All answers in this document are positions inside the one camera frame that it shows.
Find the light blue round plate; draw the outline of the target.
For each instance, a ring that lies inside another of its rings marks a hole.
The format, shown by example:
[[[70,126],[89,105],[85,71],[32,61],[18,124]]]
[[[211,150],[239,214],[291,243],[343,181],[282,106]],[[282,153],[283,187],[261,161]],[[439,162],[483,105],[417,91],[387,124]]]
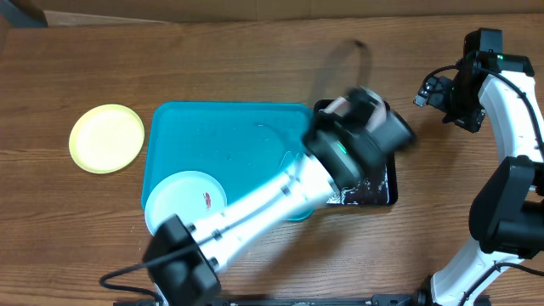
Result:
[[[212,176],[184,171],[163,179],[150,193],[144,208],[144,219],[149,232],[158,228],[173,215],[190,224],[227,207],[227,196],[221,184]]]

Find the yellow-green round plate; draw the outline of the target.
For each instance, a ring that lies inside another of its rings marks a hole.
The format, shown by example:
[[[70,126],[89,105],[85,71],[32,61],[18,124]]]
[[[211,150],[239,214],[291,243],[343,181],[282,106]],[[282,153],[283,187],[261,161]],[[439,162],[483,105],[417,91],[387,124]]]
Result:
[[[90,173],[105,174],[129,165],[141,151],[145,126],[124,105],[94,107],[74,124],[69,137],[72,160]]]

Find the white round plate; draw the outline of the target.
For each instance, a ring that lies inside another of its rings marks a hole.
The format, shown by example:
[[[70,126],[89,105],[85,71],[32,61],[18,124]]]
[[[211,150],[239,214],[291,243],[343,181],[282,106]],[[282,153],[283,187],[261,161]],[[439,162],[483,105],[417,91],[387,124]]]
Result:
[[[386,121],[388,104],[369,88],[360,86],[352,88],[346,96],[334,99],[327,106],[323,106],[325,113],[332,113],[347,119],[348,115],[356,116],[355,100],[361,97],[368,99],[371,110],[363,110],[360,119],[355,118],[357,123],[363,122],[368,132],[372,132]]]

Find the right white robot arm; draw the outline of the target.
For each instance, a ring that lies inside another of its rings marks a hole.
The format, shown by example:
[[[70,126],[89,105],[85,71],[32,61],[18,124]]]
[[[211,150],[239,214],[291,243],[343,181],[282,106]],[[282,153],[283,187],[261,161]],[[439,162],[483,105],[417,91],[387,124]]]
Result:
[[[452,80],[427,75],[415,102],[473,133],[488,117],[500,164],[470,207],[467,242],[416,291],[414,305],[488,305],[483,291],[543,250],[543,210],[526,200],[532,190],[543,193],[543,116],[532,65],[488,49],[466,52],[453,67]]]

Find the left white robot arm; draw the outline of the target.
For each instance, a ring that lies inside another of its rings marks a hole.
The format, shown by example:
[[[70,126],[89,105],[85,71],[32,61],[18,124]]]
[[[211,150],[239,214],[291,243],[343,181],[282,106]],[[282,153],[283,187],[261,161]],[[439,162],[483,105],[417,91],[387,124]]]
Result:
[[[394,118],[379,95],[354,88],[319,110],[303,138],[306,151],[266,184],[209,217],[162,217],[143,257],[156,304],[209,303],[221,290],[218,272],[259,236],[381,171],[392,150],[380,138]]]

